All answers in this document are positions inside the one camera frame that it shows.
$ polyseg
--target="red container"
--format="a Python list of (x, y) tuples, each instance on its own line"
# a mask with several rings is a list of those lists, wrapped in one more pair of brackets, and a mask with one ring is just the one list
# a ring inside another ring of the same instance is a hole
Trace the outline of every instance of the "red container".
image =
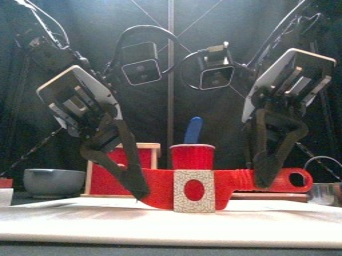
[(0, 178), (0, 188), (12, 188), (13, 179)]
[(173, 170), (212, 170), (215, 147), (207, 144), (179, 144), (169, 147)]

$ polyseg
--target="red plastic cup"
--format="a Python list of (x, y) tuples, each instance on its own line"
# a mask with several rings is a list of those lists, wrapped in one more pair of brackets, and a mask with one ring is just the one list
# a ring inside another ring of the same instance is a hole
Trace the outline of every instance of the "red plastic cup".
[(207, 144), (179, 144), (169, 147), (173, 170), (212, 170), (215, 147)]

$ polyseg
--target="red circle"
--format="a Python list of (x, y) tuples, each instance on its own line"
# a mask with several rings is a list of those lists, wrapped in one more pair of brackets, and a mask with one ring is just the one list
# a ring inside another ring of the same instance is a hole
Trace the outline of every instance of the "red circle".
[(188, 200), (199, 201), (204, 195), (204, 185), (199, 180), (189, 180), (184, 185), (184, 194)]

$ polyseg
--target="black cable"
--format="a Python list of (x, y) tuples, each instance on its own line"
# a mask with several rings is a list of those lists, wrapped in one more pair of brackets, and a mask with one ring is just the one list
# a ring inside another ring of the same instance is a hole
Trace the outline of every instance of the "black cable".
[(280, 31), (283, 30), (283, 26), (287, 27), (288, 20), (292, 20), (294, 17), (298, 15), (298, 13), (307, 7), (307, 5), (311, 3), (310, 0), (302, 0), (299, 4), (295, 6), (295, 8), (290, 11), (290, 13), (286, 15), (286, 17), (282, 19), (280, 23), (275, 27), (274, 31), (271, 32), (268, 38), (263, 42), (262, 47), (259, 48), (256, 54), (254, 55), (252, 59), (250, 60), (247, 67), (252, 68), (255, 63), (259, 60), (260, 55), (263, 54), (266, 48), (268, 47), (270, 43), (274, 42), (276, 37), (279, 36)]
[[(117, 43), (116, 43), (116, 48), (115, 48), (115, 52), (113, 52), (113, 57), (112, 60), (109, 61), (109, 63), (105, 65), (104, 71), (103, 71), (103, 75), (105, 76), (107, 73), (120, 64), (120, 53), (121, 53), (121, 48), (123, 48), (123, 44), (125, 39), (135, 33), (141, 33), (141, 32), (157, 32), (161, 33), (169, 40), (172, 40), (179, 46), (180, 46), (180, 42), (177, 40), (177, 37), (164, 28), (157, 27), (157, 26), (152, 26), (152, 25), (137, 25), (133, 27), (129, 27), (120, 35)], [(176, 64), (172, 65), (168, 69), (165, 69), (161, 74), (168, 74), (175, 66), (177, 65), (177, 62), (175, 62)]]
[(181, 68), (183, 65), (185, 64), (187, 61), (189, 61), (192, 58), (198, 57), (199, 55), (203, 55), (204, 53), (207, 53), (207, 49), (203, 50), (198, 50), (196, 52), (189, 53), (183, 60), (179, 62), (179, 67), (180, 67), (180, 81), (183, 84), (185, 84), (189, 88), (199, 90), (199, 88), (196, 86), (194, 86), (192, 84), (189, 84), (187, 82), (187, 79), (184, 77), (184, 69)]

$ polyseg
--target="white table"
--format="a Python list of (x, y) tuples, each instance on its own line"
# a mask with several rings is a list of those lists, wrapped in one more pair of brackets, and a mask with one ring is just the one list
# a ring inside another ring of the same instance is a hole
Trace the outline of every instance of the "white table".
[(342, 248), (342, 208), (231, 200), (206, 214), (132, 198), (79, 197), (0, 208), (0, 240), (198, 247)]

